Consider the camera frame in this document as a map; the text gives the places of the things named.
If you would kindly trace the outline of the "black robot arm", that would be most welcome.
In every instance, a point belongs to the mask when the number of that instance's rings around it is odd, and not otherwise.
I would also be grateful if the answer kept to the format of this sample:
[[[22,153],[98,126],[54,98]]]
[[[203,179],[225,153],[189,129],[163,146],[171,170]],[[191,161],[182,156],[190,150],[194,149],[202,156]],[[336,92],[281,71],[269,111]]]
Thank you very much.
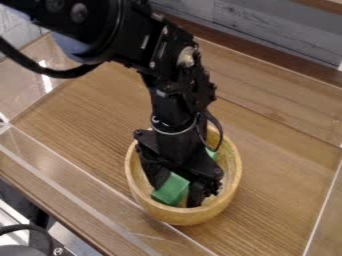
[[[149,0],[0,0],[0,5],[48,29],[64,54],[81,65],[42,66],[0,37],[0,52],[32,72],[59,79],[86,75],[107,62],[139,73],[150,92],[151,128],[134,132],[143,171],[165,203],[190,208],[219,193],[223,170],[206,143],[217,86],[202,64],[194,35],[158,14]]]

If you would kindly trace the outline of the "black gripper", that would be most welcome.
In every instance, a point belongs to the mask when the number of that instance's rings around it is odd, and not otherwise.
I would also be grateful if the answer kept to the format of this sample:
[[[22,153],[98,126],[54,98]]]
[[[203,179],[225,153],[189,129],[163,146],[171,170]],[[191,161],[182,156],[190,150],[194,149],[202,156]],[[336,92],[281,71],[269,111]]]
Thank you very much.
[[[157,155],[183,163],[189,152],[202,147],[213,151],[221,149],[223,131],[218,119],[209,111],[215,93],[181,94],[179,92],[150,91],[151,129],[138,129],[141,164],[151,186],[159,189],[170,178],[166,161]],[[195,179],[190,183],[187,207],[199,207],[207,197],[219,194],[219,180]]]

